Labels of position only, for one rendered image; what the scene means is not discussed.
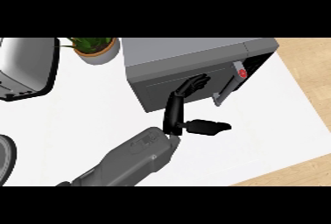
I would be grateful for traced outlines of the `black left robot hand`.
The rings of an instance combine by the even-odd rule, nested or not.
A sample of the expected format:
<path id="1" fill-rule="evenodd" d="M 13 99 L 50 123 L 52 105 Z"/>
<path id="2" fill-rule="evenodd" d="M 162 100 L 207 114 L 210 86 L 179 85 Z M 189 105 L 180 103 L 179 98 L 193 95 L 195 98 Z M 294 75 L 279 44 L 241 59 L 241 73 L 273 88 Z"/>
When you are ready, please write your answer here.
<path id="1" fill-rule="evenodd" d="M 183 121 L 183 100 L 204 88 L 210 79 L 205 73 L 199 74 L 190 77 L 170 92 L 162 119 L 162 132 L 165 134 L 180 136 L 182 130 L 186 130 L 192 134 L 214 136 L 221 131 L 232 129 L 232 125 L 226 122 L 199 119 Z"/>

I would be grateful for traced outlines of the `dark grey microwave door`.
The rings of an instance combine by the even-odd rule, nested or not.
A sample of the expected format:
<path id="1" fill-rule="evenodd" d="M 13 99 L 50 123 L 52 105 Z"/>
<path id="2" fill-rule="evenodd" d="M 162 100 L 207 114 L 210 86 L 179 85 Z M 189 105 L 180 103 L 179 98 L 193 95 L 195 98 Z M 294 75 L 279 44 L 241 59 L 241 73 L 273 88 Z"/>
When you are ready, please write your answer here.
<path id="1" fill-rule="evenodd" d="M 232 65 L 233 62 L 224 62 L 219 65 L 201 67 L 183 72 L 168 70 L 164 73 L 158 72 L 137 77 L 127 74 L 128 84 L 139 98 L 139 103 L 145 112 L 149 113 L 165 108 L 171 91 L 190 77 L 199 74 L 207 74 L 211 79 L 204 88 L 185 98 L 183 101 L 195 102 L 213 97 L 213 94 L 223 90 L 233 76 Z"/>

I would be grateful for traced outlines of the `grey microwave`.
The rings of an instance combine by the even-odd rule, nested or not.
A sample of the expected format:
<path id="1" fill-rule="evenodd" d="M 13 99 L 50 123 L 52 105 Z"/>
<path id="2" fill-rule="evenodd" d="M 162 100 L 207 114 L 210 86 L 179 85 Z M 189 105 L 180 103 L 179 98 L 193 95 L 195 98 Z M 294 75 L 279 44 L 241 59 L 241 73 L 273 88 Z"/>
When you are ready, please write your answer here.
<path id="1" fill-rule="evenodd" d="M 241 61 L 245 81 L 278 48 L 273 38 L 124 38 L 121 44 L 125 74 L 133 77 Z"/>

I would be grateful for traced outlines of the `potted green plant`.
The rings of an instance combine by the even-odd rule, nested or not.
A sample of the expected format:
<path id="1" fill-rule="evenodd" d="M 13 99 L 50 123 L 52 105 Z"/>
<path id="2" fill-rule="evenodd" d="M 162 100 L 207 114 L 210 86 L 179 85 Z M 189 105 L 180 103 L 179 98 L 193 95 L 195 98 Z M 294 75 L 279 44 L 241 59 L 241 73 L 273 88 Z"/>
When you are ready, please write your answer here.
<path id="1" fill-rule="evenodd" d="M 120 53 L 118 38 L 68 38 L 77 56 L 90 65 L 103 65 Z"/>

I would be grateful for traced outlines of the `dark round rimmed object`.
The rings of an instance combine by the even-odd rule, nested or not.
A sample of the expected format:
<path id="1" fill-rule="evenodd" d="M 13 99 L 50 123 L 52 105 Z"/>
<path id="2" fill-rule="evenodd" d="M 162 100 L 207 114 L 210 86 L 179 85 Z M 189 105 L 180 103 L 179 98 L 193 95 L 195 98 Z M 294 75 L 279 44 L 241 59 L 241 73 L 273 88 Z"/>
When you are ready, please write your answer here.
<path id="1" fill-rule="evenodd" d="M 13 139 L 0 135 L 0 186 L 6 183 L 16 165 L 16 144 Z"/>

